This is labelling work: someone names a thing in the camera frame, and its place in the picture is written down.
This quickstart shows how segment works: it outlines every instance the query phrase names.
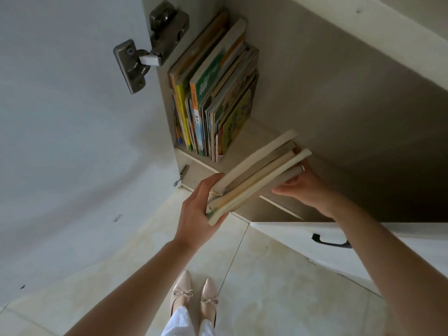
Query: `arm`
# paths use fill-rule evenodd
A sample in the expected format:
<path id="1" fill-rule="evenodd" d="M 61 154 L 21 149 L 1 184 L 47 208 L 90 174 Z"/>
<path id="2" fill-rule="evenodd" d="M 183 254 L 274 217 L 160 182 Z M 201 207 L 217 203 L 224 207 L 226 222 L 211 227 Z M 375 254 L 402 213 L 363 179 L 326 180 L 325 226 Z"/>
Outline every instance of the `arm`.
<path id="1" fill-rule="evenodd" d="M 305 171 L 272 191 L 334 219 L 373 282 L 410 335 L 444 335 L 448 279 L 350 199 L 330 189 L 305 161 Z"/>
<path id="2" fill-rule="evenodd" d="M 205 216 L 208 193 L 223 176 L 201 181 L 183 205 L 174 239 L 90 310 L 66 336 L 145 335 L 172 284 L 198 249 L 218 230 Z"/>

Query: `pink shoe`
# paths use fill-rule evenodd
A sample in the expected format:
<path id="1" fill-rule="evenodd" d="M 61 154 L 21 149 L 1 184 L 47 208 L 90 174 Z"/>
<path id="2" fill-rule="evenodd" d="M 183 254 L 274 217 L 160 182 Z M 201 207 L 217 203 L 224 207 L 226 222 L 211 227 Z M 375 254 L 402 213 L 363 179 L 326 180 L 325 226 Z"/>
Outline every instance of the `pink shoe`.
<path id="1" fill-rule="evenodd" d="M 188 271 L 184 271 L 174 285 L 174 289 L 171 291 L 170 316 L 172 316 L 173 312 L 176 311 L 178 307 L 187 307 L 191 296 L 193 296 L 193 289 L 191 288 L 191 276 Z"/>
<path id="2" fill-rule="evenodd" d="M 205 281 L 202 288 L 201 296 L 201 321 L 208 319 L 213 323 L 213 327 L 216 324 L 216 306 L 218 305 L 218 290 L 216 290 L 215 283 L 210 277 Z"/>

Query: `foot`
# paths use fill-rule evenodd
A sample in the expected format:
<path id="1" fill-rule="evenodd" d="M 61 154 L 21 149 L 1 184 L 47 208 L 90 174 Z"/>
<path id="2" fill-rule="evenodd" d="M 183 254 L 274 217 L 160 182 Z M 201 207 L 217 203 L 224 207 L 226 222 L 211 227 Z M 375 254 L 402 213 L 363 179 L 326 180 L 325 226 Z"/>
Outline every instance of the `foot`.
<path id="1" fill-rule="evenodd" d="M 171 316 L 178 307 L 187 307 L 192 295 L 193 289 L 191 288 L 190 273 L 184 271 L 174 285 L 174 289 L 171 291 Z"/>
<path id="2" fill-rule="evenodd" d="M 215 283 L 208 277 L 202 288 L 201 296 L 201 321 L 208 319 L 216 324 L 216 306 L 218 305 L 218 290 L 216 290 Z"/>

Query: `floor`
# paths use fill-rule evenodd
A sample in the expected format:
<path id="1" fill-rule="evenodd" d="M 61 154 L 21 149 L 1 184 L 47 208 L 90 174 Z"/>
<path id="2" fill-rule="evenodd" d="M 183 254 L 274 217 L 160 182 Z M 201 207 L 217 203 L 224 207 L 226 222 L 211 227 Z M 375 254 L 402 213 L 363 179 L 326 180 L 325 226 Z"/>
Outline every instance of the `floor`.
<path id="1" fill-rule="evenodd" d="M 151 258 L 176 230 L 178 189 L 114 256 L 0 307 L 0 335 L 63 335 Z M 207 276 L 220 288 L 218 335 L 405 335 L 384 300 L 229 215 L 188 264 L 193 293 Z M 147 335 L 160 335 L 168 298 Z M 199 295 L 190 305 L 198 319 Z"/>

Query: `handle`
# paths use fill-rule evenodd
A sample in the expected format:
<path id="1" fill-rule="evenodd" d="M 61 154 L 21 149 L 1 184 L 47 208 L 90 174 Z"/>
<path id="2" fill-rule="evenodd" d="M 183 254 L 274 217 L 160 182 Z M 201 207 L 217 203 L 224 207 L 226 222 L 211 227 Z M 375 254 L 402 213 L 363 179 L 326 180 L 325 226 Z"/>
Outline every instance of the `handle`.
<path id="1" fill-rule="evenodd" d="M 349 241 L 346 241 L 344 244 L 326 243 L 326 242 L 320 240 L 320 235 L 318 235 L 317 233 L 313 233 L 313 236 L 311 237 L 311 239 L 319 244 L 335 246 L 337 248 L 352 249 L 352 246 L 350 245 Z"/>

